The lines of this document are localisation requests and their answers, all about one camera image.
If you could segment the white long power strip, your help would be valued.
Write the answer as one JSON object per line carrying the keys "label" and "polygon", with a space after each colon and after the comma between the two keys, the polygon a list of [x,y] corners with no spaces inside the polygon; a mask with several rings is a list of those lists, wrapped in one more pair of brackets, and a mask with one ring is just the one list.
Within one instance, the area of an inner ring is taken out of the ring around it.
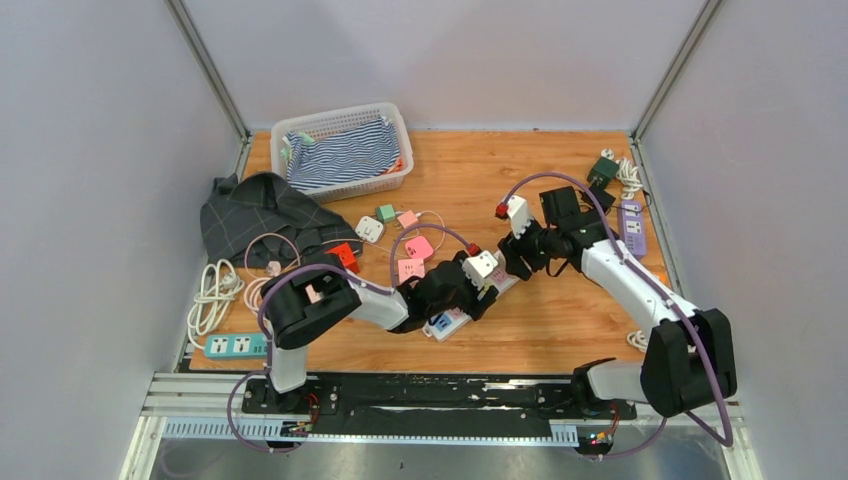
{"label": "white long power strip", "polygon": [[[493,285],[497,287],[499,290],[499,298],[511,287],[517,284],[518,281],[518,278],[507,274],[504,268],[498,267],[486,280],[485,285]],[[455,334],[460,328],[472,321],[473,320],[467,314],[462,312],[459,307],[455,307],[431,317],[421,328],[421,331],[426,337],[435,339],[438,342],[443,342]]]}

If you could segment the light pink cube plug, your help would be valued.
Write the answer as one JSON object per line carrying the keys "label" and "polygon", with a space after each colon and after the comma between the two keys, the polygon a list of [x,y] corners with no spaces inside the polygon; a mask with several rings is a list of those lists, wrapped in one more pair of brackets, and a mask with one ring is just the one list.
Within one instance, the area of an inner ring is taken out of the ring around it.
{"label": "light pink cube plug", "polygon": [[425,262],[421,258],[407,258],[397,261],[397,279],[402,284],[412,277],[423,278],[426,273]]}

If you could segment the white plug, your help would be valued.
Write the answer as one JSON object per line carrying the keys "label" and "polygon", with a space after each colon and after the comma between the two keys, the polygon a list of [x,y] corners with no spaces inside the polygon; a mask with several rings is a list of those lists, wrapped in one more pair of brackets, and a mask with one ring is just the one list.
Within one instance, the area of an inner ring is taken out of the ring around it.
{"label": "white plug", "polygon": [[363,242],[376,244],[384,235],[385,225],[374,217],[363,216],[354,231]]}

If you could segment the red plug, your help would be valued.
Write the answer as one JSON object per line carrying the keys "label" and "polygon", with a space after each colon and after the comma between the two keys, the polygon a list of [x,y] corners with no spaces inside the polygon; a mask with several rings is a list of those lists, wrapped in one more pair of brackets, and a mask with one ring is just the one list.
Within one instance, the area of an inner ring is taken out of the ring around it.
{"label": "red plug", "polygon": [[339,243],[338,245],[329,248],[327,253],[335,255],[346,270],[349,270],[354,274],[360,273],[360,266],[356,258],[356,254],[349,242]]}

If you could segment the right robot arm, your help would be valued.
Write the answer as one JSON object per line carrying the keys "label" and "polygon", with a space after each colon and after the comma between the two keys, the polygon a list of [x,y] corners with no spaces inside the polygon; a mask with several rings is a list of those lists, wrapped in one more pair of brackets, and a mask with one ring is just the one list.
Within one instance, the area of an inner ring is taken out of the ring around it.
{"label": "right robot arm", "polygon": [[665,418],[736,394],[738,384],[729,319],[701,309],[654,277],[609,227],[604,206],[582,209],[574,188],[540,196],[538,222],[518,195],[502,200],[495,215],[511,231],[498,244],[508,274],[527,281],[555,259],[563,259],[603,288],[648,335],[641,363],[597,360],[573,372],[571,403],[596,417],[611,400],[649,404]]}

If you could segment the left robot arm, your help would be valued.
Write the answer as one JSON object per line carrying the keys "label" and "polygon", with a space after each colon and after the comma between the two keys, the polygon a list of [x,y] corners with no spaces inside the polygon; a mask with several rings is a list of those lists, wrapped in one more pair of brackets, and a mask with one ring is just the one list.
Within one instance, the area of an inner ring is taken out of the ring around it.
{"label": "left robot arm", "polygon": [[497,257],[488,251],[459,252],[422,277],[383,287],[322,254],[272,278],[260,290],[257,312],[268,342],[268,400],[283,413],[304,405],[308,345],[346,318],[394,334],[420,330],[444,313],[480,319],[499,295],[490,282],[498,267]]}

